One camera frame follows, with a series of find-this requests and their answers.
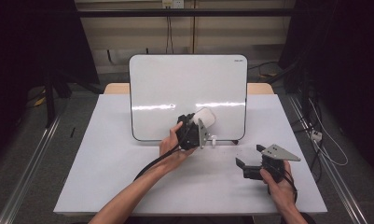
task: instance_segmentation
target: person's right arm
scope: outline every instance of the person's right arm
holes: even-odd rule
[[[288,161],[284,161],[285,170],[291,174],[291,167]],[[264,182],[269,185],[270,196],[276,204],[277,211],[282,215],[288,224],[305,224],[307,221],[303,218],[294,202],[294,190],[284,179],[276,183],[273,177],[265,169],[260,170]]]

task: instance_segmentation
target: whiteboard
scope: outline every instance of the whiteboard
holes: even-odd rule
[[[242,55],[135,55],[130,60],[132,135],[159,141],[181,115],[207,107],[217,140],[244,136],[247,59]]]

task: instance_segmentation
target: gray carpet floor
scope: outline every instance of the gray carpet floor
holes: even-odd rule
[[[250,73],[250,81],[259,79],[254,71]],[[24,196],[14,223],[74,223],[90,220],[90,217],[64,217],[52,212],[98,98],[97,95],[79,87],[72,89],[73,95],[70,99],[56,99],[56,105],[66,105],[65,111],[46,154],[39,164],[33,182]],[[290,104],[289,95],[284,93],[282,82],[279,81],[273,85],[273,89],[278,94],[289,121],[297,120],[298,117]],[[325,102],[321,104],[321,107],[326,129],[342,146],[349,158],[348,165],[337,168],[361,206],[367,222],[374,223],[374,170],[360,156],[353,141],[342,135],[338,123],[326,109]],[[0,214],[43,135],[46,113],[44,105],[27,108],[19,129],[13,135],[8,146],[2,150],[0,155]],[[301,129],[301,126],[295,126],[294,129]],[[314,152],[307,135],[296,133],[296,138],[306,160],[310,163],[313,160]],[[324,140],[325,147],[332,159],[343,161],[343,156],[334,143],[326,135],[324,135]],[[320,170],[316,164],[313,175],[319,173]],[[353,223],[325,169],[322,170],[322,177],[317,186],[324,198],[328,213],[315,215],[313,218],[316,222]],[[255,217],[257,224],[278,223],[278,221],[279,217],[277,216]]]

